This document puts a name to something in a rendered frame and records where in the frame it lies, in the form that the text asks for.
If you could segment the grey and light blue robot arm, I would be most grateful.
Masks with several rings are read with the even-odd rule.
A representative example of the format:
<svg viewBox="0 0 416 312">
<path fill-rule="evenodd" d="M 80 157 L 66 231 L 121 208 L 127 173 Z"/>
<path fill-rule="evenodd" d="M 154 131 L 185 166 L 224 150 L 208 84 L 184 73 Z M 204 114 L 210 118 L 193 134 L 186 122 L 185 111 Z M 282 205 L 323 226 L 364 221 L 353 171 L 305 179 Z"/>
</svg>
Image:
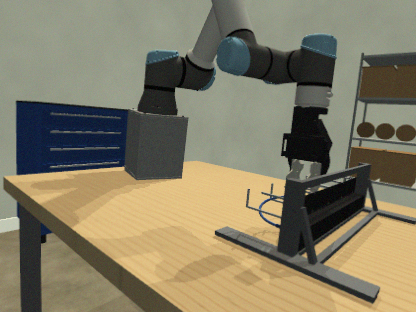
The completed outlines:
<svg viewBox="0 0 416 312">
<path fill-rule="evenodd" d="M 215 80 L 216 54 L 223 72 L 273 85 L 297 83 L 295 105 L 329 107 L 337 59 L 334 36 L 310 34 L 302 39 L 301 49 L 272 49 L 257 44 L 243 0 L 211 1 L 197 42 L 185 58 L 177 51 L 148 52 L 144 92 L 137 111 L 176 116 L 175 87 L 209 89 Z"/>
</svg>

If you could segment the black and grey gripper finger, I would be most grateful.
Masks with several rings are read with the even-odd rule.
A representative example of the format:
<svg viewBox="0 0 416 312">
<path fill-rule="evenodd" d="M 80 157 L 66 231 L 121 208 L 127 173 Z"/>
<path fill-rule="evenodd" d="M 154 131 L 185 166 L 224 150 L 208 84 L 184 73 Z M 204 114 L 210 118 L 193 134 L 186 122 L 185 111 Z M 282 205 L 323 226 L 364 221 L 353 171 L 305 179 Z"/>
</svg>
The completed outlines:
<svg viewBox="0 0 416 312">
<path fill-rule="evenodd" d="M 304 167 L 304 164 L 301 160 L 288 158 L 288 163 L 290 167 L 290 172 L 287 174 L 286 179 L 294 178 L 300 180 L 300 172 Z M 293 165 L 294 163 L 294 165 Z"/>
<path fill-rule="evenodd" d="M 310 173 L 307 179 L 320 176 L 320 175 L 324 175 L 327 173 L 329 166 L 330 166 L 329 152 L 330 152 L 330 149 L 325 149 L 323 155 L 318 158 L 317 162 L 311 162 Z M 318 191 L 319 187 L 320 185 L 310 188 L 310 192 Z"/>
</svg>

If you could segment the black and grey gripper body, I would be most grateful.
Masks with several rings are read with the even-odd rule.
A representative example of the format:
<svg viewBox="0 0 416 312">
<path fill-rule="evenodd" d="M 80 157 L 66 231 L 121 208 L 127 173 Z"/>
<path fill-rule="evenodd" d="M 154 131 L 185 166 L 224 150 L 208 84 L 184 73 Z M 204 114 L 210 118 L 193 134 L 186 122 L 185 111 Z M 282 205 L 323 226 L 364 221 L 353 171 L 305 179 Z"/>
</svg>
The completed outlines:
<svg viewBox="0 0 416 312">
<path fill-rule="evenodd" d="M 309 116 L 304 116 L 303 114 Z M 293 110 L 291 133 L 283 134 L 281 156 L 285 156 L 286 158 L 317 162 L 317 159 L 321 157 L 324 153 L 324 150 L 327 149 L 326 144 L 328 143 L 325 139 L 325 136 L 321 136 L 320 132 L 318 131 L 318 118 L 319 115 L 327 114 L 328 108 L 302 108 L 302 106 L 295 106 Z M 285 140 L 287 140 L 286 151 L 284 151 Z"/>
</svg>

